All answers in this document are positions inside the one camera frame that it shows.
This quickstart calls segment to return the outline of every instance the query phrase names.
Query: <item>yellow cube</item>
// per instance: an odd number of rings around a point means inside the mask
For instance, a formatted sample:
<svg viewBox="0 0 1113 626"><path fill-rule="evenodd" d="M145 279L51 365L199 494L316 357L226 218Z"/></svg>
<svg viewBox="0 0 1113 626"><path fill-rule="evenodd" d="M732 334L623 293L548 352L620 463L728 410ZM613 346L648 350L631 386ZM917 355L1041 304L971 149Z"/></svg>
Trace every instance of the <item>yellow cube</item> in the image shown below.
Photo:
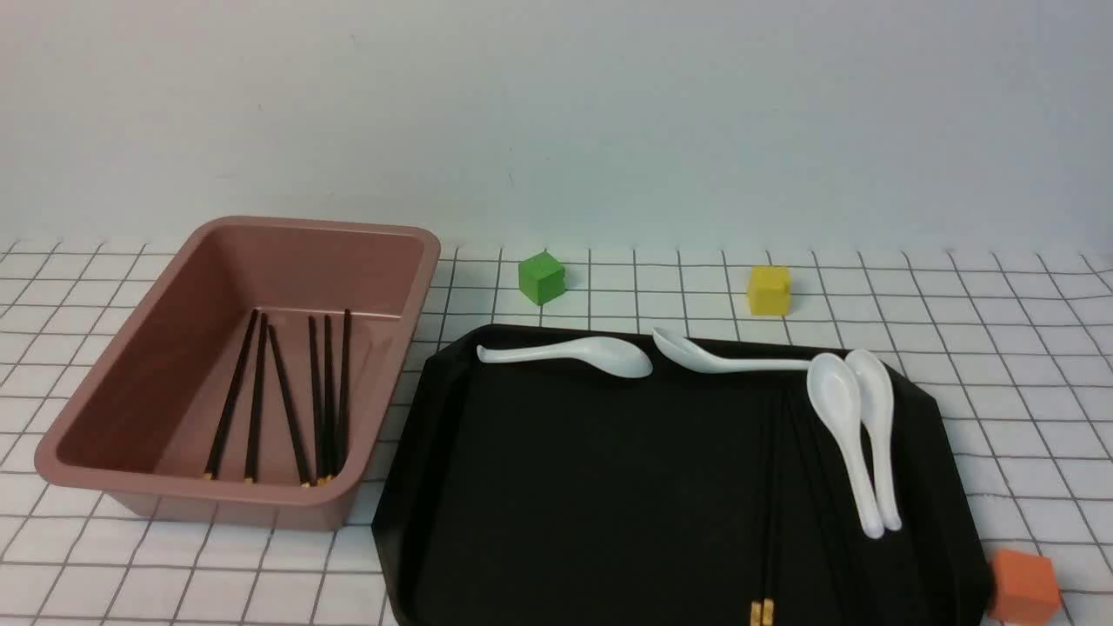
<svg viewBox="0 0 1113 626"><path fill-rule="evenodd" d="M788 267L762 265L750 270L751 315L788 315Z"/></svg>

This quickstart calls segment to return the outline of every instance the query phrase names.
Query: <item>rectangular tray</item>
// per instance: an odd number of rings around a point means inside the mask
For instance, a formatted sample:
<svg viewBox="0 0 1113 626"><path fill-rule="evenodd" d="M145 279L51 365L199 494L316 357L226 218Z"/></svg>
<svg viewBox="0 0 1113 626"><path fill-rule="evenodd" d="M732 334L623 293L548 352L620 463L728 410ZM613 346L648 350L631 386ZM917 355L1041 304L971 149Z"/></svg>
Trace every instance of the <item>rectangular tray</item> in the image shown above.
<svg viewBox="0 0 1113 626"><path fill-rule="evenodd" d="M429 232L400 226L255 217L201 226L66 404L36 452L36 468L50 482L105 490L132 511L159 519L339 527L371 457L439 252ZM254 346L219 479L201 479L253 307L269 314L278 335L311 466L306 316L333 314L338 372L341 314L353 312L348 461L327 485L298 485L269 349L259 477L244 483Z"/></svg>
<svg viewBox="0 0 1113 626"><path fill-rule="evenodd" d="M926 393L890 372L904 528L874 541L802 372L697 374L644 335L613 335L652 359L641 380L474 354L587 334L484 326L426 362L373 522L401 624L748 624L764 420L785 426L776 624L981 623L989 569ZM700 343L736 358L820 352Z"/></svg>

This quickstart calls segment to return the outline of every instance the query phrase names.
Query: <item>chopstick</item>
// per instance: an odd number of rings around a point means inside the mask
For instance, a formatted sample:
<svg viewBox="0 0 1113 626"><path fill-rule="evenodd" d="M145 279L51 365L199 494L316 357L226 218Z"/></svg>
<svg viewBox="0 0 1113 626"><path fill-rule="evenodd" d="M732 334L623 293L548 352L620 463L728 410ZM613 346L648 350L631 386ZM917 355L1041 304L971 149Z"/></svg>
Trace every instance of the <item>chopstick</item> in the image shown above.
<svg viewBox="0 0 1113 626"><path fill-rule="evenodd" d="M352 346L352 310L344 310L344 334L341 340L341 398L336 409L336 473L347 461L348 440L348 353Z"/></svg>
<svg viewBox="0 0 1113 626"><path fill-rule="evenodd" d="M335 438L336 438L336 397L333 390L336 389L336 381L333 375L333 319L327 313L325 314L325 411L322 414L322 421L324 422L324 433L325 441L328 444L325 446L325 453L328 457L327 470L328 473L325 477L325 481L329 481L336 476L336 449L335 449Z"/></svg>
<svg viewBox="0 0 1113 626"><path fill-rule="evenodd" d="M317 320L309 315L309 383L313 388L313 437L315 440L314 461L317 466L317 485L323 485L328 473L325 452L324 415L321 408L321 364L317 358Z"/></svg>
<svg viewBox="0 0 1113 626"><path fill-rule="evenodd" d="M761 424L761 466L765 473L765 519L761 528L761 597L750 603L750 626L772 626L780 561L780 476L778 473L777 422Z"/></svg>
<svg viewBox="0 0 1113 626"><path fill-rule="evenodd" d="M282 390L282 402L286 405L286 426L289 427L289 441L294 447L294 462L297 463L297 479L302 487L309 486L309 466L305 462L305 448L302 444L302 429L297 426L297 413L294 412L294 400L289 393L289 380L286 378L286 363L278 349L278 335L275 327L267 324L270 335L270 350L275 354L275 369L278 371L278 388Z"/></svg>
<svg viewBox="0 0 1113 626"><path fill-rule="evenodd" d="M259 473L259 428L263 424L263 378L267 362L267 314L259 316L259 342L255 352L255 388L252 390L252 421L247 424L247 457L244 482L255 482Z"/></svg>
<svg viewBox="0 0 1113 626"><path fill-rule="evenodd" d="M777 597L777 583L780 579L780 429L779 419L771 420L769 434L769 517L766 530L765 595L761 606L761 626L772 626L774 600Z"/></svg>
<svg viewBox="0 0 1113 626"><path fill-rule="evenodd" d="M247 353L252 345L252 335L255 334L255 322L259 317L259 310L252 310L252 317L247 321L247 332L244 333L244 342L239 346L239 356L236 358L236 369L232 372L232 383L228 385L228 395L224 399L224 410L220 411L220 421L217 422L216 433L213 436L213 447L209 449L208 462L205 463L203 478L213 480L220 472L220 459L224 458L224 447L228 442L228 431L232 430L232 414L236 412L236 400L239 398L239 388L244 384L244 369L247 364Z"/></svg>

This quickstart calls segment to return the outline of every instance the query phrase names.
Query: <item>black tray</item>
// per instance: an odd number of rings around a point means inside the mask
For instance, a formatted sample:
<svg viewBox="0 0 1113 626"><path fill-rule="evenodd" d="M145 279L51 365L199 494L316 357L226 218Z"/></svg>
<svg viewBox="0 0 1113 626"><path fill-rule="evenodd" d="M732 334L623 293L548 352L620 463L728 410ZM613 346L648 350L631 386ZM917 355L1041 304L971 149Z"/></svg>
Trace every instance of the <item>black tray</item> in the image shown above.
<svg viewBox="0 0 1113 626"><path fill-rule="evenodd" d="M991 573L929 395L890 371L904 529L874 541L800 372L696 374L644 335L613 335L653 360L642 380L475 358L479 343L588 334L490 325L426 362L372 525L400 624L749 624L762 573L758 432L772 419L788 424L776 429L779 626L981 623ZM699 343L725 356L820 352Z"/></svg>

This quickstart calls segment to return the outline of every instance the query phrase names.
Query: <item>green cube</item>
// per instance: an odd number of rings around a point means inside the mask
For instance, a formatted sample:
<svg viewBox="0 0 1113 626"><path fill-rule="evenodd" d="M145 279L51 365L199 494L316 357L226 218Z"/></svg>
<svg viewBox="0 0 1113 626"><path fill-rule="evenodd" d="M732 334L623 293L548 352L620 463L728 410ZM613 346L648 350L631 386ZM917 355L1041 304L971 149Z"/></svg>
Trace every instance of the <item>green cube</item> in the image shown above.
<svg viewBox="0 0 1113 626"><path fill-rule="evenodd" d="M518 264L518 288L541 306L564 293L564 266L548 252Z"/></svg>

